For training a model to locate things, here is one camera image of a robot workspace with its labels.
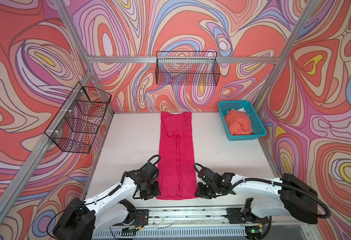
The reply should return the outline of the teal plastic basket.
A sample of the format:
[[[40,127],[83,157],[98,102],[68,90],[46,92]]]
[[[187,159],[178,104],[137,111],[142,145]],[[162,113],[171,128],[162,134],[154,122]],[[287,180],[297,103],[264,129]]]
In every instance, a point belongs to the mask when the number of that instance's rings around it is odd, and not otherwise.
[[[220,119],[222,121],[227,139],[229,141],[249,141],[266,136],[267,131],[260,118],[258,117],[254,107],[249,101],[221,101],[218,102],[217,105],[219,109]],[[251,120],[253,133],[251,135],[232,136],[228,131],[227,125],[224,120],[224,116],[231,110],[239,110],[241,108],[244,108],[246,110],[246,114]]]

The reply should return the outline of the magenta t shirt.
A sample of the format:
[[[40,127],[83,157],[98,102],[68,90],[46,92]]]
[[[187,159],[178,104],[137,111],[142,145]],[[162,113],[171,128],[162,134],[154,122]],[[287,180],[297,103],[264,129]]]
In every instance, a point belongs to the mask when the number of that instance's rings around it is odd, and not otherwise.
[[[160,115],[158,200],[179,201],[195,198],[196,172],[192,113]]]

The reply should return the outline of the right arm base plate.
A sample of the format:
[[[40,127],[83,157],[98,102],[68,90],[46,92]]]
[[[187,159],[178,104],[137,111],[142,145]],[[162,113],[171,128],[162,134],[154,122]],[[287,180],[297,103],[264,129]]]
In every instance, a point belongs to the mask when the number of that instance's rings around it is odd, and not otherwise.
[[[225,218],[229,220],[230,224],[268,224],[269,218],[259,218],[250,211],[242,210],[242,208],[228,208]]]

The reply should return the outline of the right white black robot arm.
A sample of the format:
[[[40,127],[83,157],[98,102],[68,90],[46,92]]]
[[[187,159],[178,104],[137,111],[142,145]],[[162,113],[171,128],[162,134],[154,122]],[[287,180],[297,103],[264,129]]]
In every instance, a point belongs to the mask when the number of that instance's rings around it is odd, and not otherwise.
[[[201,164],[194,164],[194,169],[201,180],[195,193],[198,198],[247,195],[244,217],[292,216],[306,224],[318,223],[317,192],[294,175],[259,179],[234,173],[220,175]]]

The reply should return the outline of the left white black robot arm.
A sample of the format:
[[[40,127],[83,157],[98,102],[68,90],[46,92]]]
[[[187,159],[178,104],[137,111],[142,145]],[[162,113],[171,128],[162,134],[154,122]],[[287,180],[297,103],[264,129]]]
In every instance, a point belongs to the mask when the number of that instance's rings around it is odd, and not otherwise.
[[[136,194],[141,200],[160,196],[159,169],[147,162],[138,170],[124,172],[119,183],[82,201],[72,200],[55,224],[52,235],[57,240],[91,240],[116,224],[134,222],[135,206],[128,200]]]

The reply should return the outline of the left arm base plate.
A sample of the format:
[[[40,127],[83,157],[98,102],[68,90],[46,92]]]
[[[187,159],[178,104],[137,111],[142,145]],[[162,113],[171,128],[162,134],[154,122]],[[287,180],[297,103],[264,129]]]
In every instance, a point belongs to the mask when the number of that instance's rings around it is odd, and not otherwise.
[[[123,224],[126,226],[144,227],[148,223],[149,209],[138,209],[128,212]]]

